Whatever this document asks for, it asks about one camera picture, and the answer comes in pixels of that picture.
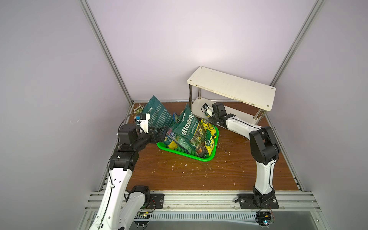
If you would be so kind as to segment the large dark green soil bag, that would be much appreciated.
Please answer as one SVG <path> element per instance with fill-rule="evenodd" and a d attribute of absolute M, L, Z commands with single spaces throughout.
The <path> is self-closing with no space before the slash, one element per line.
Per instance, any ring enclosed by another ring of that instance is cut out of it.
<path fill-rule="evenodd" d="M 168 127 L 173 123 L 172 114 L 166 109 L 166 107 L 154 95 L 145 105 L 142 112 L 144 114 L 150 115 L 150 119 L 148 121 L 149 128 Z"/>

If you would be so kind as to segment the yellow green small fertilizer bag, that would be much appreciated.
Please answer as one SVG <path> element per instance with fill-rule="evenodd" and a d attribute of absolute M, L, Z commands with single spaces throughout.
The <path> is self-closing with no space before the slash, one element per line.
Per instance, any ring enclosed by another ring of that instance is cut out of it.
<path fill-rule="evenodd" d="M 201 124 L 206 132 L 205 133 L 205 139 L 206 139 L 205 147 L 208 151 L 208 155 L 210 156 L 214 150 L 215 138 L 217 137 L 217 132 L 216 132 L 215 126 L 209 123 L 207 120 L 202 119 Z"/>

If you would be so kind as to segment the blue and green fertilizer bag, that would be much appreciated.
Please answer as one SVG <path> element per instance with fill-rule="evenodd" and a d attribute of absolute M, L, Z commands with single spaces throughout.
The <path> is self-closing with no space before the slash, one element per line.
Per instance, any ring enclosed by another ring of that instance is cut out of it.
<path fill-rule="evenodd" d="M 173 132 L 171 128 L 166 132 L 163 143 L 172 150 L 187 154 L 190 154 L 192 151 L 192 146 L 189 142 L 185 138 Z"/>

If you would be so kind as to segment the green flower print soil bag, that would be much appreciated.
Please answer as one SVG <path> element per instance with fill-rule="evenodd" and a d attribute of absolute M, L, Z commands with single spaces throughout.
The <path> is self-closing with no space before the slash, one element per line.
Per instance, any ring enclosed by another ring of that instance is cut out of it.
<path fill-rule="evenodd" d="M 205 147 L 206 131 L 187 104 L 179 116 L 179 121 L 172 125 L 172 131 L 180 140 L 189 145 L 189 153 L 199 158 L 207 158 L 209 152 Z"/>

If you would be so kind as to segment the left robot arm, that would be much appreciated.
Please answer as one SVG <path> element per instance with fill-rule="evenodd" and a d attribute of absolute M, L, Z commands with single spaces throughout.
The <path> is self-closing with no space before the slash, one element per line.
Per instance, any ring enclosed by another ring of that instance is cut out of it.
<path fill-rule="evenodd" d="M 150 205 L 148 186 L 134 186 L 126 194 L 127 185 L 148 144 L 162 142 L 168 127 L 151 127 L 147 132 L 136 124 L 118 129 L 118 143 L 108 161 L 108 183 L 91 230 L 128 230 L 136 215 Z"/>

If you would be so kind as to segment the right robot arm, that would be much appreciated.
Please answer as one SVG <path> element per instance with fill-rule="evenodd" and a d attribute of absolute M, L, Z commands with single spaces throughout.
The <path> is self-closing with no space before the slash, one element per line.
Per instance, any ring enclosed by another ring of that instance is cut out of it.
<path fill-rule="evenodd" d="M 254 203 L 259 207 L 272 199 L 275 194 L 274 166 L 279 160 L 280 153 L 273 129 L 269 126 L 253 125 L 234 114 L 228 114 L 222 103 L 214 103 L 212 107 L 202 106 L 202 108 L 211 124 L 242 135 L 250 141 L 251 155 L 256 161 Z"/>

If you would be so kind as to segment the white two-tier shelf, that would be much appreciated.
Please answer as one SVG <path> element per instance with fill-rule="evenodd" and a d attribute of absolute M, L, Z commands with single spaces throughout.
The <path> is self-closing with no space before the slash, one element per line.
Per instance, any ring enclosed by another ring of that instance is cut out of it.
<path fill-rule="evenodd" d="M 262 115 L 271 111 L 276 94 L 276 87 L 254 82 L 206 67 L 199 67 L 187 80 L 190 92 L 192 87 L 203 89 L 228 99 L 258 108 L 256 115 L 225 107 L 228 114 L 234 114 L 239 119 L 257 125 Z"/>

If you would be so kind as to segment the potted plant in grey pot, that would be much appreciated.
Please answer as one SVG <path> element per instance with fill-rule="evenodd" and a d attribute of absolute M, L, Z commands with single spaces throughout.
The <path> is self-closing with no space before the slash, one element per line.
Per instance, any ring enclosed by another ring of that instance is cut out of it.
<path fill-rule="evenodd" d="M 140 114 L 142 113 L 144 107 L 146 106 L 146 104 L 138 104 L 137 107 L 135 107 L 133 110 L 132 110 L 132 115 L 135 116 L 136 114 Z"/>

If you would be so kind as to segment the green plastic basket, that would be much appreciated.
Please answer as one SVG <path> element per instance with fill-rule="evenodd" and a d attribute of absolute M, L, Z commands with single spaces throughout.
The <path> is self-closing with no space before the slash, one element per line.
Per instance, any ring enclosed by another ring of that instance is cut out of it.
<path fill-rule="evenodd" d="M 219 139 L 219 130 L 217 127 L 214 127 L 215 131 L 216 131 L 216 136 L 214 138 L 214 149 L 212 151 L 212 154 L 209 155 L 208 157 L 206 158 L 200 158 L 198 156 L 194 156 L 194 155 L 191 155 L 191 154 L 187 154 L 185 153 L 181 148 L 177 148 L 177 149 L 169 149 L 166 147 L 166 145 L 164 145 L 162 142 L 159 142 L 157 143 L 157 147 L 159 149 L 161 149 L 162 151 L 167 151 L 167 152 L 171 152 L 171 153 L 174 153 L 174 154 L 177 154 L 177 155 L 180 155 L 180 156 L 184 156 L 184 157 L 188 157 L 190 159 L 194 159 L 194 160 L 197 160 L 197 161 L 201 161 L 201 162 L 209 162 L 211 161 L 215 155 L 216 155 L 216 151 L 217 151 L 217 144 L 218 144 L 218 139 Z"/>

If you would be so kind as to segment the left controller board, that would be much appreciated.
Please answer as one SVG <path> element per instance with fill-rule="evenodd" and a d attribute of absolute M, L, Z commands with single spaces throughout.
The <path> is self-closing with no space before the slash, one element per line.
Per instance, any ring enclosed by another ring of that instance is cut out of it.
<path fill-rule="evenodd" d="M 150 222 L 150 218 L 151 218 L 150 212 L 139 212 L 134 219 L 134 224 L 136 225 L 137 228 L 145 230 L 148 226 L 148 223 Z"/>

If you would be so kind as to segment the controller board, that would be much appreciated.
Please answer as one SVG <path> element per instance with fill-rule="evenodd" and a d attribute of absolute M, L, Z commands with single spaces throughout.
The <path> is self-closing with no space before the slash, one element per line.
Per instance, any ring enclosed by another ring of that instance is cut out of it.
<path fill-rule="evenodd" d="M 268 227 L 274 223 L 274 218 L 271 212 L 257 212 L 256 223 L 261 227 Z"/>
<path fill-rule="evenodd" d="M 150 222 L 150 218 L 151 218 L 150 212 L 139 212 L 134 219 L 134 224 L 136 225 L 137 228 L 145 230 L 148 226 L 148 223 Z"/>

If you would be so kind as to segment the right controller board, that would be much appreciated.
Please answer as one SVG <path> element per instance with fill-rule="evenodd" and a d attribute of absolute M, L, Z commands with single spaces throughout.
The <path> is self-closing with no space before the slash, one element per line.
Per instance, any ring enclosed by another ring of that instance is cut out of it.
<path fill-rule="evenodd" d="M 256 223 L 261 227 L 268 227 L 274 223 L 274 218 L 271 212 L 257 212 Z"/>

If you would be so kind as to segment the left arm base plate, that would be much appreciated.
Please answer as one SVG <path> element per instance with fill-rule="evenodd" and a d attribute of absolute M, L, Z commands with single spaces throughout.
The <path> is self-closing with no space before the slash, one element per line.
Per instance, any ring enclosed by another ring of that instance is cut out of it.
<path fill-rule="evenodd" d="M 163 209 L 164 199 L 165 194 L 163 193 L 150 194 L 149 199 L 144 202 L 141 209 L 142 210 Z"/>

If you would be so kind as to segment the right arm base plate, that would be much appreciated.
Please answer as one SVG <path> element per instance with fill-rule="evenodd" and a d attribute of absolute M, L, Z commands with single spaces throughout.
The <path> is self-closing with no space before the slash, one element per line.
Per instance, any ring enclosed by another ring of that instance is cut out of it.
<path fill-rule="evenodd" d="M 239 203 L 241 209 L 279 209 L 277 198 L 273 193 L 238 194 L 234 202 Z"/>

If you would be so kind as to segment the aluminium mounting rail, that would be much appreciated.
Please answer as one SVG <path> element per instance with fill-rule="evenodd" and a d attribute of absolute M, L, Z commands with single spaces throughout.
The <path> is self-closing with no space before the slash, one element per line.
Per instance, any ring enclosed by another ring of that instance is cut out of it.
<path fill-rule="evenodd" d="M 155 220 L 226 220 L 234 222 L 256 221 L 257 212 L 302 212 L 309 213 L 314 222 L 322 220 L 322 211 L 311 192 L 276 192 L 279 209 L 241 209 L 234 201 L 246 191 L 156 191 L 165 194 L 163 209 L 141 210 L 150 212 L 150 221 Z"/>

